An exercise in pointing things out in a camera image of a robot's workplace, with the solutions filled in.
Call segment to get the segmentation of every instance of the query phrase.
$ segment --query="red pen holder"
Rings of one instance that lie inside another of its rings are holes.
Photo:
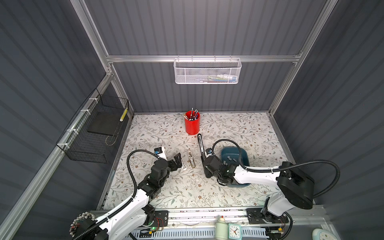
[[[187,118],[191,117],[191,113],[192,113],[192,111],[188,111],[185,114],[187,116]],[[198,132],[200,131],[200,113],[197,113],[196,120],[189,121],[189,120],[184,118],[184,121],[185,121],[185,131],[189,135],[196,135],[196,134],[198,134]]]

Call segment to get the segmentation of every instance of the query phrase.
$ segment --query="floral tablecloth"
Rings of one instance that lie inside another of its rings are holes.
[[[266,113],[224,113],[201,114],[200,133],[205,148],[222,138],[235,141],[245,149],[250,166],[271,167],[286,161],[285,153],[277,139]],[[220,153],[231,143],[221,142],[215,152]],[[135,149],[153,151],[164,146],[168,160],[181,153],[187,169],[171,172],[161,193],[151,204],[156,208],[191,207],[235,207],[264,205],[268,195],[278,189],[266,185],[251,184],[248,187],[233,188],[218,185],[216,179],[207,179],[200,159],[197,135],[185,132],[181,114],[135,115],[120,158],[105,210],[110,210],[129,197],[133,191],[126,158]],[[196,168],[192,168],[187,153],[192,151]],[[139,183],[150,173],[155,158],[143,152],[135,153],[130,159],[132,172]]]

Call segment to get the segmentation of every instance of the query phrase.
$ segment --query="clock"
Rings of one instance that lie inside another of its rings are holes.
[[[237,224],[228,224],[228,237],[230,239],[239,239],[241,240],[242,234],[241,234],[241,226]]]
[[[316,228],[312,232],[312,239],[313,240],[338,240],[338,238],[333,235],[331,232]]]

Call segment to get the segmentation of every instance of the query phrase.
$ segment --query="white wire basket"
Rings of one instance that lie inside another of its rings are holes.
[[[175,58],[177,84],[237,84],[241,61],[232,57]]]

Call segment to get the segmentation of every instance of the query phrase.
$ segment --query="mounting plate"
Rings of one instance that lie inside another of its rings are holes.
[[[247,218],[248,218],[248,221],[250,224],[269,223],[261,217],[261,213],[260,213],[261,209],[260,208],[249,208],[249,209],[246,209],[246,211],[247,211]],[[288,222],[289,222],[289,220],[288,220],[287,215],[283,214],[280,219],[278,217],[276,217],[274,219],[273,223],[288,223]]]
[[[156,221],[156,218],[158,219],[162,219],[163,222],[164,222],[164,225],[162,226],[162,222],[160,221],[160,227],[166,227],[168,225],[168,214],[169,212],[164,210],[164,211],[155,211],[155,218],[154,218],[154,221],[153,223],[150,225],[150,227],[153,227],[155,226],[155,223],[156,223],[156,226],[157,227],[157,221]]]

